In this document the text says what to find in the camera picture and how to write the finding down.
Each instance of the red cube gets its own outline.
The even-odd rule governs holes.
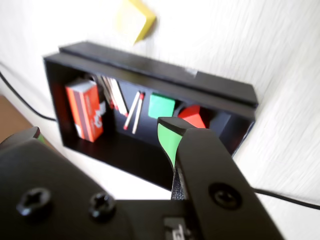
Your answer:
[[[186,120],[188,123],[192,124],[193,126],[199,129],[205,129],[206,126],[204,121],[200,116],[200,106],[199,105],[192,105],[179,113],[179,118]]]

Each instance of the green block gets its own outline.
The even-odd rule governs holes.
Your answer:
[[[158,117],[172,117],[174,114],[176,101],[157,94],[150,96],[148,116],[158,119]]]

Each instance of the cable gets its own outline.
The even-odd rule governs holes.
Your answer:
[[[35,113],[36,115],[38,115],[40,118],[46,119],[46,120],[50,120],[50,121],[54,121],[56,122],[57,120],[48,116],[44,116],[41,113],[37,112],[32,106],[30,106],[23,98],[22,96],[20,96],[20,94],[10,85],[10,83],[7,81],[7,79],[5,78],[5,76],[3,76],[3,74],[0,71],[0,78],[2,79],[2,81],[5,83],[5,85],[14,93],[14,95],[17,96],[18,99],[20,99],[21,102],[23,102],[33,113]]]
[[[301,205],[301,206],[304,206],[304,207],[307,207],[307,208],[320,210],[320,206],[319,205],[314,205],[314,204],[307,203],[307,202],[304,202],[304,201],[299,201],[299,200],[296,200],[296,199],[292,199],[292,198],[289,198],[289,197],[286,197],[286,196],[282,196],[282,195],[279,195],[279,194],[276,194],[276,193],[273,193],[273,192],[270,192],[270,191],[267,191],[267,190],[253,188],[253,191],[256,192],[257,194],[267,195],[267,196],[274,197],[274,198],[277,198],[277,199],[281,199],[281,200],[284,200],[284,201],[287,201],[287,202],[290,202],[290,203],[293,203],[293,204],[298,204],[298,205]]]

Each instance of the screw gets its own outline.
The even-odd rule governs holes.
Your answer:
[[[234,209],[238,205],[236,198],[225,190],[217,191],[214,194],[214,199],[219,205],[222,205],[227,209]]]
[[[44,213],[51,203],[50,191],[46,188],[37,187],[27,191],[22,195],[17,204],[17,211],[25,217]]]
[[[116,201],[107,192],[99,192],[90,199],[89,213],[97,221],[106,221],[115,211]]]
[[[220,207],[228,210],[236,210],[242,204],[242,198],[238,191],[225,183],[213,183],[209,186],[209,195]]]

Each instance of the white wall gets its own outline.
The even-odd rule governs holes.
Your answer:
[[[127,46],[113,19],[116,0],[0,1],[0,62],[39,112],[54,116],[42,56],[90,40],[164,62],[250,83],[257,122],[235,156],[254,187],[320,204],[320,3],[317,0],[144,0],[156,13],[150,37]],[[61,147],[57,125],[26,110],[0,81],[3,94]],[[78,164],[97,181],[94,167]],[[320,212],[269,197],[261,200],[288,239],[318,239]]]

